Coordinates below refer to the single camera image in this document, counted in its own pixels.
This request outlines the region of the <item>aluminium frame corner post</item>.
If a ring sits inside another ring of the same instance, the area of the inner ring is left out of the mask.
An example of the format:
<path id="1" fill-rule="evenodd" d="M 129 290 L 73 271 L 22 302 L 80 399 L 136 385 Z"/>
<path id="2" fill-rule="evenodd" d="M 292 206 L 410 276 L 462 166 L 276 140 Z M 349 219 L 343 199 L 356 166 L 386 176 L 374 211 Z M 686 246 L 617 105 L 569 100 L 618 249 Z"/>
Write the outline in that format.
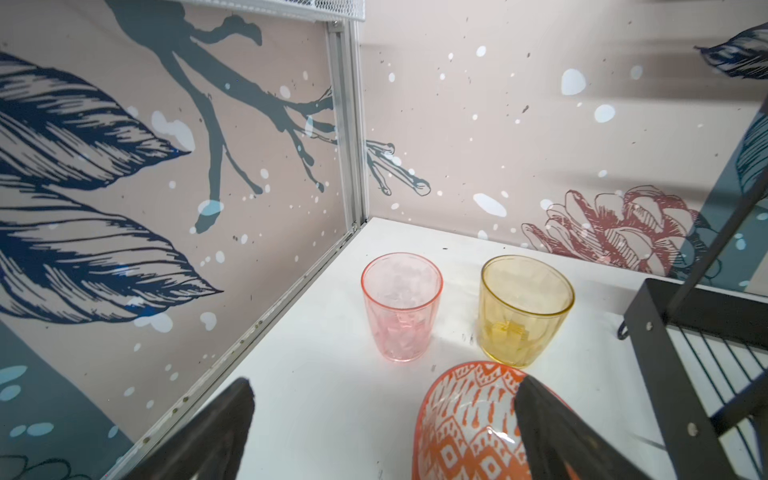
<path id="1" fill-rule="evenodd" d="M 369 217 L 357 24 L 329 22 L 327 40 L 345 221 L 355 232 Z"/>

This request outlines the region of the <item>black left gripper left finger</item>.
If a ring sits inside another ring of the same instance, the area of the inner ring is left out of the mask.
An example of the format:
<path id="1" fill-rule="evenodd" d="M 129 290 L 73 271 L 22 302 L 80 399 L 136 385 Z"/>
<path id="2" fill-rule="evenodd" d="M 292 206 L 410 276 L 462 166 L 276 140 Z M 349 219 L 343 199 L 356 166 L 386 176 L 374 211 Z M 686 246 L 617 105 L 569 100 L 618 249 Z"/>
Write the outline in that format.
<path id="1" fill-rule="evenodd" d="M 238 378 L 125 477 L 236 478 L 254 412 L 255 397 L 250 383 Z"/>

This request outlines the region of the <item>pink plastic cup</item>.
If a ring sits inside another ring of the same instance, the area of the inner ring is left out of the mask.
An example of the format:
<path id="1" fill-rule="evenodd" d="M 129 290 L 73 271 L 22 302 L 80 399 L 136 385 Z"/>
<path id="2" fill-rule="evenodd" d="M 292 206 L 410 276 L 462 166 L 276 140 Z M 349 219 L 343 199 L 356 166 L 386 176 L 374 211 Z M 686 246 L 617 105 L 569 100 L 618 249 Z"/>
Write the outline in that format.
<path id="1" fill-rule="evenodd" d="M 371 333 L 387 359 L 406 363 L 428 349 L 444 288 L 439 268 L 410 252 L 373 259 L 361 274 Z"/>

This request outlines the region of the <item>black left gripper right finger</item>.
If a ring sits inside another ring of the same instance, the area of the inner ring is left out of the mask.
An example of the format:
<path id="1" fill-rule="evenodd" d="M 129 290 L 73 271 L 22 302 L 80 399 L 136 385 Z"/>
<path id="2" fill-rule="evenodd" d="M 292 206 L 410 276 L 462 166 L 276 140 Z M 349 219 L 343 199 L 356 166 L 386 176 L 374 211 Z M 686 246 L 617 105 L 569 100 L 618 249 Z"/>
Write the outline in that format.
<path id="1" fill-rule="evenodd" d="M 520 384 L 515 412 L 534 479 L 648 477 L 532 376 Z"/>

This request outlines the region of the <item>yellow plastic cup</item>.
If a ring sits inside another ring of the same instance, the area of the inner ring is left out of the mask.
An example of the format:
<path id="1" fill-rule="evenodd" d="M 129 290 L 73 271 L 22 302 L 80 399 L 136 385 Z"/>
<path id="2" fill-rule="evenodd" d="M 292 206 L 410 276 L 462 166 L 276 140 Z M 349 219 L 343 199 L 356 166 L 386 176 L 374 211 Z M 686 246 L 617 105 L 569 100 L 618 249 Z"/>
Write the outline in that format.
<path id="1" fill-rule="evenodd" d="M 488 260 L 480 276 L 476 339 L 491 359 L 531 365 L 575 304 L 570 281 L 550 265 L 522 255 Z"/>

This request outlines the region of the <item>blue zigzag patterned bowl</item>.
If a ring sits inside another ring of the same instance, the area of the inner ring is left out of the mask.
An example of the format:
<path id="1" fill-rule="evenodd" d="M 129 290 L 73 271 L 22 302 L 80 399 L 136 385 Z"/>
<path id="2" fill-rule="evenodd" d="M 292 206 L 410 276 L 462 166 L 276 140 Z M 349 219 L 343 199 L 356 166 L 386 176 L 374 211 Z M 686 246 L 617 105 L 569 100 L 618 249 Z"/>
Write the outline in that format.
<path id="1" fill-rule="evenodd" d="M 515 398 L 527 374 L 492 361 L 444 372 L 417 418 L 414 479 L 530 479 Z"/>

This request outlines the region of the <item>black wire dish rack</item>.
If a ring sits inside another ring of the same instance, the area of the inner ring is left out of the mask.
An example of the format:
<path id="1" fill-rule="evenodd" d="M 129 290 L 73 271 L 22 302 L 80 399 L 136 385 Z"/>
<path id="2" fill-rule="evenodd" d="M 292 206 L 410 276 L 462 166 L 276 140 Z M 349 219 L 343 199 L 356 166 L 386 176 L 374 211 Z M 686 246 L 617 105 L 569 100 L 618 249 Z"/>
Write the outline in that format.
<path id="1" fill-rule="evenodd" d="M 675 475 L 767 475 L 767 112 L 760 109 L 688 234 L 682 283 L 644 281 L 629 339 Z"/>

